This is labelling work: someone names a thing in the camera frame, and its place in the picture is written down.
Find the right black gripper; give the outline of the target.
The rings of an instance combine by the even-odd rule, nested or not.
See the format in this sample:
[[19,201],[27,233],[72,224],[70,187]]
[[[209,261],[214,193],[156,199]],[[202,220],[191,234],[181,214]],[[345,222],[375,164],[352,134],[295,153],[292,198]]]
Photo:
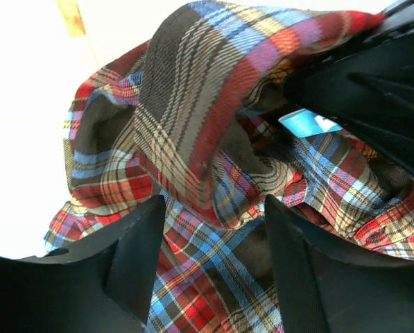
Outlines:
[[289,76],[284,96],[331,119],[414,177],[414,1]]

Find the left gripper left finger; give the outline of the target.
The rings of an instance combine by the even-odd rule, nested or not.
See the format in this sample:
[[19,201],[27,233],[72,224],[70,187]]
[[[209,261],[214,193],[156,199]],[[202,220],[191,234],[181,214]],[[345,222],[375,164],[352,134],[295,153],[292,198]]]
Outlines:
[[154,196],[43,257],[0,257],[0,332],[145,332],[165,211]]

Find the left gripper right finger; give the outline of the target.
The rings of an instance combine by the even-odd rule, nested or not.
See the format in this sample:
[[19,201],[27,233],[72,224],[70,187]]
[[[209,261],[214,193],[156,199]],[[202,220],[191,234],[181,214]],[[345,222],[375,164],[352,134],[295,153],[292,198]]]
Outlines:
[[341,239],[274,196],[265,225],[285,332],[414,332],[414,261]]

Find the red orange plaid shirt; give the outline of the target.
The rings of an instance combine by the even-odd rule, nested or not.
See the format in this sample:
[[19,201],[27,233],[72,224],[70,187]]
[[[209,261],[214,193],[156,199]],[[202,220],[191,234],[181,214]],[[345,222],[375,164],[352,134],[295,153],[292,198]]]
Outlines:
[[414,261],[414,178],[346,130],[299,139],[281,85],[384,19],[194,1],[100,68],[64,122],[70,198],[52,251],[156,194],[166,202],[151,332],[282,332],[264,198],[378,253]]

